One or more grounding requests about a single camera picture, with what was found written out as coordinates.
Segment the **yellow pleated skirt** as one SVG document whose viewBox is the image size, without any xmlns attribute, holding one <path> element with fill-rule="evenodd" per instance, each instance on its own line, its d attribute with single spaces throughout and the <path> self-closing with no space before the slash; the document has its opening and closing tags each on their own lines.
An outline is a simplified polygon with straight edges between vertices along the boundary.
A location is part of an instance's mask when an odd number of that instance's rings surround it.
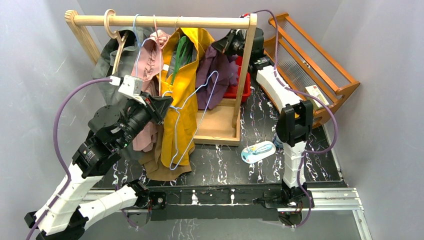
<svg viewBox="0 0 424 240">
<path fill-rule="evenodd" d="M 161 162 L 170 170 L 189 165 L 197 132 L 196 75 L 213 37 L 204 28 L 178 28 L 162 50 L 161 93 L 173 98 L 164 118 Z"/>
</svg>

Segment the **purple skirt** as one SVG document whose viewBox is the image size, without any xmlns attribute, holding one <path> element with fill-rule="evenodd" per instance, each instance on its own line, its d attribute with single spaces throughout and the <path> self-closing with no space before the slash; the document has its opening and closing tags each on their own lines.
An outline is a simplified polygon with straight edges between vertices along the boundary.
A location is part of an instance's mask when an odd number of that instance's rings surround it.
<svg viewBox="0 0 424 240">
<path fill-rule="evenodd" d="M 224 98 L 229 87 L 238 85 L 237 55 L 225 55 L 211 45 L 199 61 L 195 88 L 197 108 L 214 109 Z"/>
</svg>

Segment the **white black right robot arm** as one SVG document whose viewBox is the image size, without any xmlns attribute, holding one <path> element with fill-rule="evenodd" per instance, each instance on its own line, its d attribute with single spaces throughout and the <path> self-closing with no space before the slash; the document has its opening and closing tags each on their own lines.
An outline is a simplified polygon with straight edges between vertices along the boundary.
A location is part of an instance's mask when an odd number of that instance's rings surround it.
<svg viewBox="0 0 424 240">
<path fill-rule="evenodd" d="M 254 200 L 265 208 L 278 209 L 308 207 L 314 202 L 307 190 L 304 173 L 306 143 L 312 131 L 314 106 L 310 100 L 302 100 L 281 79 L 276 64 L 265 54 L 263 30 L 256 28 L 249 58 L 248 72 L 256 74 L 256 81 L 279 110 L 272 141 L 265 141 L 243 151 L 245 161 L 268 157 L 277 149 L 284 154 L 284 173 L 279 191 L 265 191 Z"/>
</svg>

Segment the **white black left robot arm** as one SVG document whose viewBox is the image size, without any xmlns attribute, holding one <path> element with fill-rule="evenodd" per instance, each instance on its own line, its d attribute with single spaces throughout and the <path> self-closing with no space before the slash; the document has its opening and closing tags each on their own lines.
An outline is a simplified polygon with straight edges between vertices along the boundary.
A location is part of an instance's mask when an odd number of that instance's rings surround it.
<svg viewBox="0 0 424 240">
<path fill-rule="evenodd" d="M 101 107 L 88 122 L 86 140 L 76 150 L 68 175 L 46 205 L 29 212 L 25 222 L 39 230 L 39 240 L 77 240 L 94 223 L 125 208 L 147 208 L 154 193 L 140 181 L 123 186 L 99 199 L 83 203 L 90 189 L 121 159 L 121 152 L 148 123 L 161 124 L 173 102 L 171 96 L 142 93 L 128 102 L 129 112 L 115 105 Z"/>
</svg>

